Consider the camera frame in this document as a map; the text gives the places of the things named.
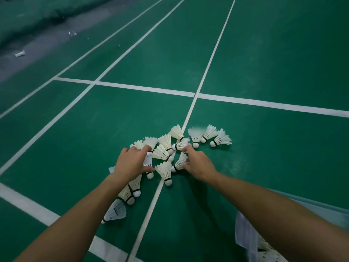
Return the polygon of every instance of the forearm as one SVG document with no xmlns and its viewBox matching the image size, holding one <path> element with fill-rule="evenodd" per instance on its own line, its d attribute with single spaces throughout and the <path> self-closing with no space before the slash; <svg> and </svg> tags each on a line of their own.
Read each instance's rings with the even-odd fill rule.
<svg viewBox="0 0 349 262">
<path fill-rule="evenodd" d="M 15 260 L 82 261 L 99 224 L 127 180 L 104 180 L 47 228 Z"/>
<path fill-rule="evenodd" d="M 349 237 L 340 228 L 269 189 L 220 173 L 207 183 L 218 190 L 256 230 L 290 261 L 344 261 Z"/>
</svg>

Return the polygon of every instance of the person's right hand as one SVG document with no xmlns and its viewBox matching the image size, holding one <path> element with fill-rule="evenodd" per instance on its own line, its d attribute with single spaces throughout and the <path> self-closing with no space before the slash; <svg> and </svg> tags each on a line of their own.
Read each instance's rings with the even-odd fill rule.
<svg viewBox="0 0 349 262">
<path fill-rule="evenodd" d="M 182 152 L 188 152 L 189 156 L 189 161 L 183 165 L 183 168 L 197 180 L 208 182 L 216 175 L 216 168 L 206 154 L 195 151 L 191 145 L 184 147 Z"/>
</svg>

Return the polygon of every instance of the hand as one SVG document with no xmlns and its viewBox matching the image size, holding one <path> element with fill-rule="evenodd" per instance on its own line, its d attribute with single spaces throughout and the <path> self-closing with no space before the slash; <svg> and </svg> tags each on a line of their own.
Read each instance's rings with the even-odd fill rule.
<svg viewBox="0 0 349 262">
<path fill-rule="evenodd" d="M 151 166 L 143 166 L 147 152 L 151 150 L 149 145 L 145 145 L 143 149 L 137 149 L 135 146 L 132 146 L 130 149 L 122 149 L 116 162 L 114 173 L 110 174 L 110 176 L 121 177 L 130 182 L 144 172 L 155 171 Z"/>
<path fill-rule="evenodd" d="M 197 180 L 208 182 L 217 173 L 211 160 L 203 152 L 195 151 L 191 145 L 184 147 L 182 152 L 188 152 L 189 156 L 189 161 L 183 168 Z"/>
</svg>

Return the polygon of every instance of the person's right arm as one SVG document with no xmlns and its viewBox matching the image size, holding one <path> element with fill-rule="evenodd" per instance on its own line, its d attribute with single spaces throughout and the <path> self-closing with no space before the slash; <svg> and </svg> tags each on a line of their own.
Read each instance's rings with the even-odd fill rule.
<svg viewBox="0 0 349 262">
<path fill-rule="evenodd" d="M 296 202 L 269 189 L 225 176 L 192 146 L 183 168 L 215 188 L 288 261 L 349 261 L 349 234 Z"/>
</svg>

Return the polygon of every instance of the person's left arm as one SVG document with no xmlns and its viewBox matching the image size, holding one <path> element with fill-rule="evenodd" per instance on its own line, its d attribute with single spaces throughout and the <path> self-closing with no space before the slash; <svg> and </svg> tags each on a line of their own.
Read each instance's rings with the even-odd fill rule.
<svg viewBox="0 0 349 262">
<path fill-rule="evenodd" d="M 82 261 L 105 213 L 120 191 L 141 173 L 155 170 L 143 166 L 150 150 L 148 145 L 143 149 L 124 148 L 114 173 L 48 227 L 14 261 Z"/>
</svg>

